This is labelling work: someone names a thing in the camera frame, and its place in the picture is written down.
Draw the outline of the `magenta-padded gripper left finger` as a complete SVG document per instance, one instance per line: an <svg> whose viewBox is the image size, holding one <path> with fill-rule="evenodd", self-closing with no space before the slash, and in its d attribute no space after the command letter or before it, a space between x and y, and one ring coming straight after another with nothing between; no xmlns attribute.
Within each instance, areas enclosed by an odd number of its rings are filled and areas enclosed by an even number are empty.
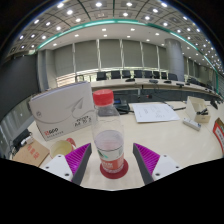
<svg viewBox="0 0 224 224"><path fill-rule="evenodd" d="M58 154L43 170L80 185L91 153L91 144L85 144L67 155Z"/></svg>

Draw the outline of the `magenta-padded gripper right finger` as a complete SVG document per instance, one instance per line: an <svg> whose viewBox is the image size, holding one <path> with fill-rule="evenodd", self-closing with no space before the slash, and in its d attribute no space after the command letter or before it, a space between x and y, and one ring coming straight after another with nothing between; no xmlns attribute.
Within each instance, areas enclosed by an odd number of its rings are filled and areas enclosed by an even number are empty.
<svg viewBox="0 0 224 224"><path fill-rule="evenodd" d="M133 144L133 154L145 185L181 170L181 166L167 154L159 155L140 144Z"/></svg>

